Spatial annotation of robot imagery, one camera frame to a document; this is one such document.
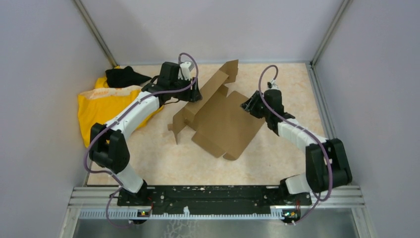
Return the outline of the brown cardboard box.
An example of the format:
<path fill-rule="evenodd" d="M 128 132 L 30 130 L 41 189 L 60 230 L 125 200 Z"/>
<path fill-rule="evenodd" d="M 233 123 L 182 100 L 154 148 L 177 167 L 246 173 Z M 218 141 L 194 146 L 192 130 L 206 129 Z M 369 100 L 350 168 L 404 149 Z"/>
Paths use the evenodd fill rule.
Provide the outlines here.
<path fill-rule="evenodd" d="M 168 125 L 175 141 L 186 127 L 195 131 L 192 141 L 216 158 L 237 160 L 265 123 L 245 112 L 240 105 L 248 97 L 232 91 L 228 83 L 234 83 L 239 61 L 227 61 L 200 89 L 202 99 L 188 102 Z"/>

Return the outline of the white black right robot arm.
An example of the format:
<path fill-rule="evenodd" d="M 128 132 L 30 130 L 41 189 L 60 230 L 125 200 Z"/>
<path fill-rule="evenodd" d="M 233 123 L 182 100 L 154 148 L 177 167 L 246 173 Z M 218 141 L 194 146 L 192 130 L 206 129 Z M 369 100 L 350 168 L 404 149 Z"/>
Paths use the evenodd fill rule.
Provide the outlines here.
<path fill-rule="evenodd" d="M 241 108 L 258 119 L 276 135 L 288 140 L 305 155 L 305 172 L 280 182 L 279 199 L 292 204 L 299 193 L 329 191 L 349 184 L 353 180 L 343 142 L 338 138 L 326 139 L 301 126 L 286 112 L 280 90 L 256 91 Z"/>

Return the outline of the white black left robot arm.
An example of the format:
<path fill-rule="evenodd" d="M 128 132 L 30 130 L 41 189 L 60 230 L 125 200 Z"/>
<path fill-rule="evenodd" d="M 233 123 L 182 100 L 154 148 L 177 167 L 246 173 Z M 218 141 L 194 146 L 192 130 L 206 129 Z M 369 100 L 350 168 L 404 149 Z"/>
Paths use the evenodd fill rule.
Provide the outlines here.
<path fill-rule="evenodd" d="M 191 72 L 196 64 L 191 61 L 164 62 L 160 73 L 142 89 L 139 95 L 113 119 L 91 127 L 91 142 L 86 158 L 110 174 L 129 192 L 129 199 L 143 205 L 149 198 L 145 181 L 129 164 L 130 152 L 127 141 L 136 128 L 152 113 L 174 98 L 184 102 L 202 99 L 198 77 Z"/>

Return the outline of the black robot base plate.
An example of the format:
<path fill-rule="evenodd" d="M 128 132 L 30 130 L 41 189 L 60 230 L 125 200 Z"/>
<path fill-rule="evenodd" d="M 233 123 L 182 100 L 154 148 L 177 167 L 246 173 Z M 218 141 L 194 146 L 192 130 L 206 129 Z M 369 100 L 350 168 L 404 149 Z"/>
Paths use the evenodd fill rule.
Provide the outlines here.
<path fill-rule="evenodd" d="M 271 206 L 311 205 L 309 193 L 288 195 L 271 185 L 154 185 L 138 193 L 122 190 L 118 206 L 151 206 L 153 215 L 260 215 Z"/>

